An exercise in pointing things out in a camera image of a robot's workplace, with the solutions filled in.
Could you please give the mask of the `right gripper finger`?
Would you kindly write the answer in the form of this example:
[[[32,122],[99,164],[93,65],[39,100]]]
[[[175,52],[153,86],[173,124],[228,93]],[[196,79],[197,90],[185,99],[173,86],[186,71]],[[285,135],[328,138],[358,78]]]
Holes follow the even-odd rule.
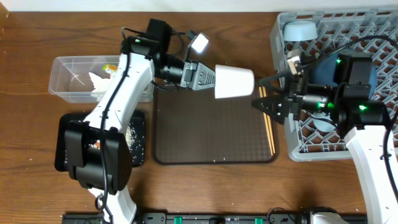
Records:
[[[260,79],[258,81],[258,84],[260,86],[263,86],[266,89],[272,90],[276,93],[288,93],[289,89],[290,89],[290,84],[293,80],[293,77],[294,76],[292,75],[291,72],[280,72],[273,76]],[[273,85],[273,82],[280,78],[284,78],[284,80],[285,80],[283,87],[277,87],[277,86]]]
[[[272,95],[254,99],[251,105],[268,115],[270,119],[284,124],[285,118],[289,115],[291,102],[287,95]]]

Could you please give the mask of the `white cup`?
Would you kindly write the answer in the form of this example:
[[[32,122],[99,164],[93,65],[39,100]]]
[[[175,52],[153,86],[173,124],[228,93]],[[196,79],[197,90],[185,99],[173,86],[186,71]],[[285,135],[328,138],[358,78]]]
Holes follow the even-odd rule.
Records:
[[[254,73],[250,69],[216,65],[215,98],[249,96],[254,91]]]

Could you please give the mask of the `dark blue plate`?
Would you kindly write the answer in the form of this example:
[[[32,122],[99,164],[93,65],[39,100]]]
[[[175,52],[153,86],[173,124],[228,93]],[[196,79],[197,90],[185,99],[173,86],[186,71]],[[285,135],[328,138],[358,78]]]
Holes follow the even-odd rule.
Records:
[[[349,85],[369,85],[369,97],[377,86],[377,73],[370,53],[343,49],[322,60],[310,76],[313,84],[337,87],[346,82]]]

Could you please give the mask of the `light blue cup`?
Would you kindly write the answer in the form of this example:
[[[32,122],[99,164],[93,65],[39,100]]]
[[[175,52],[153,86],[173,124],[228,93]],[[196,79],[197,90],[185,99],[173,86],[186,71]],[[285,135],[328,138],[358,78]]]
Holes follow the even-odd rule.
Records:
[[[329,133],[336,129],[329,113],[314,113],[313,123],[321,132]]]

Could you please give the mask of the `light blue bowl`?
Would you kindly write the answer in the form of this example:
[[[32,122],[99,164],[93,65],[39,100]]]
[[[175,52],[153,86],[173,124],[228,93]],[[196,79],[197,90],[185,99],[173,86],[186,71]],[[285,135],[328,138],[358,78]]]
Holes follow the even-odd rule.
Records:
[[[314,22],[297,21],[286,24],[283,35],[285,41],[296,42],[316,39],[318,32]]]

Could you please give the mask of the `yellow-green snack wrapper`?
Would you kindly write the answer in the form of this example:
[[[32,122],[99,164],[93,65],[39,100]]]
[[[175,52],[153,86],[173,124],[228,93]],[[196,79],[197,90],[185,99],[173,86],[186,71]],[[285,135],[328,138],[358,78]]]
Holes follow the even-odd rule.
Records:
[[[116,65],[106,64],[103,66],[102,70],[108,74],[114,74],[117,72],[118,67]]]

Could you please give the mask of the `white napkin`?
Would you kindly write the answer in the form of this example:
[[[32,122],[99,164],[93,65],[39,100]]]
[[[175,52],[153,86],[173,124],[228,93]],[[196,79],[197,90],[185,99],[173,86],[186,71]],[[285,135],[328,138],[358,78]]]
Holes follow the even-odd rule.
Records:
[[[92,90],[92,92],[105,92],[109,85],[111,84],[113,78],[101,78],[100,76],[94,74],[94,73],[89,73],[90,76],[90,80],[93,83],[93,87],[94,89]]]

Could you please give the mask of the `wooden chopstick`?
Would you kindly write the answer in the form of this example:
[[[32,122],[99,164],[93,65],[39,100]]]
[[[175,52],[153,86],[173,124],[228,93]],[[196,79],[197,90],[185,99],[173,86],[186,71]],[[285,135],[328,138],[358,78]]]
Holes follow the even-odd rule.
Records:
[[[275,151],[275,144],[274,144],[274,136],[273,136],[273,132],[272,132],[272,123],[271,123],[271,118],[269,115],[265,114],[264,115],[266,121],[267,121],[267,135],[269,138],[269,144],[270,144],[270,151],[271,151],[271,155],[274,156],[276,155],[276,151]]]
[[[262,87],[262,86],[259,86],[258,89],[259,89],[259,96],[260,96],[261,98],[262,98],[262,97],[265,97],[265,96],[266,96],[265,88]],[[265,123],[266,134],[267,134],[267,121],[266,121],[265,117],[264,117],[264,123]]]

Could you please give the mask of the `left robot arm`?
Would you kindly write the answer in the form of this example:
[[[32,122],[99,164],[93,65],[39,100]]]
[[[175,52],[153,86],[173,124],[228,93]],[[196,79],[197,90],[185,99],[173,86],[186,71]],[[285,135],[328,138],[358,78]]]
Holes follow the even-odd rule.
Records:
[[[191,90],[215,85],[214,70],[169,55],[169,42],[168,37],[125,38],[104,97],[83,120],[71,120],[59,131],[63,145],[57,157],[66,163],[70,178],[96,197],[95,207],[107,213],[108,223],[132,223],[136,216],[127,189],[133,164],[125,134],[146,86],[156,77]]]

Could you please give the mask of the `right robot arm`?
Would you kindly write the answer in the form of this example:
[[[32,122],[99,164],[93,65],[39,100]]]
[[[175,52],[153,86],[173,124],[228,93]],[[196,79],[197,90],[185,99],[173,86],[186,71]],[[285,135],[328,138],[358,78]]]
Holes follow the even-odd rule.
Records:
[[[299,68],[259,80],[274,91],[253,107],[284,124],[301,113],[326,113],[345,142],[358,173],[368,223],[397,223],[397,156],[391,136],[396,120],[387,106],[372,100],[371,69]]]

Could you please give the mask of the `grey dishwasher rack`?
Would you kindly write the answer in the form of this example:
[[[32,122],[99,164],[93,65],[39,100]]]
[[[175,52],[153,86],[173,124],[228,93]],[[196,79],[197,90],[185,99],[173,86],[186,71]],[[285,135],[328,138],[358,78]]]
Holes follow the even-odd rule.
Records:
[[[312,21],[317,26],[314,40],[289,41],[283,32],[286,24]],[[374,8],[328,11],[282,12],[271,30],[270,41],[274,68],[281,72],[287,65],[287,53],[299,49],[307,56],[319,57],[369,35],[386,35],[397,39],[397,8]],[[377,73],[374,100],[382,101],[390,116],[397,111],[397,49],[385,40],[364,40],[352,46],[371,54]],[[336,132],[317,129],[319,121],[302,112],[298,121],[284,123],[289,157],[296,162],[349,159],[345,143]]]

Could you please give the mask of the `brown serving tray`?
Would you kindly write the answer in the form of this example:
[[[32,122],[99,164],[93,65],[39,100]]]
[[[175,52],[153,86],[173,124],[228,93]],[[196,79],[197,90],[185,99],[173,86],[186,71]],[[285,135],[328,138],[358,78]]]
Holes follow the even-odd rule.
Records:
[[[152,156],[162,165],[267,164],[279,155],[269,151],[263,113],[252,95],[215,99],[212,89],[157,90]]]

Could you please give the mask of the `clear plastic bin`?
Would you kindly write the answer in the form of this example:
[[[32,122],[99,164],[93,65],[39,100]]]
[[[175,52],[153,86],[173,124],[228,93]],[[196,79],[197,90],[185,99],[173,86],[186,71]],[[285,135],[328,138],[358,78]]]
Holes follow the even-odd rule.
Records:
[[[138,54],[131,54],[130,66],[125,55],[94,55],[57,57],[53,61],[49,82],[49,93],[69,103],[105,104],[117,87],[125,69],[127,77],[117,91],[113,103],[119,101],[150,102],[153,99],[151,81],[154,77],[153,62]],[[116,65],[118,70],[108,74],[102,70],[106,64]],[[92,92],[93,83],[89,73],[113,80],[105,92]]]

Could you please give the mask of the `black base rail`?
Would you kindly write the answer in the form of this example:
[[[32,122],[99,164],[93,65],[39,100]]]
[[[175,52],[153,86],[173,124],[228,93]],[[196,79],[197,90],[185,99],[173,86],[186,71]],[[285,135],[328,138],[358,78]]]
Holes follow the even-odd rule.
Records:
[[[364,215],[342,216],[347,223],[368,223]],[[102,214],[64,214],[62,224],[84,224],[84,223],[111,223],[106,221]],[[270,215],[171,215],[165,213],[143,213],[132,221],[133,224],[255,224],[255,223],[312,223],[310,218],[304,219],[303,215],[297,217],[294,214],[271,213]]]

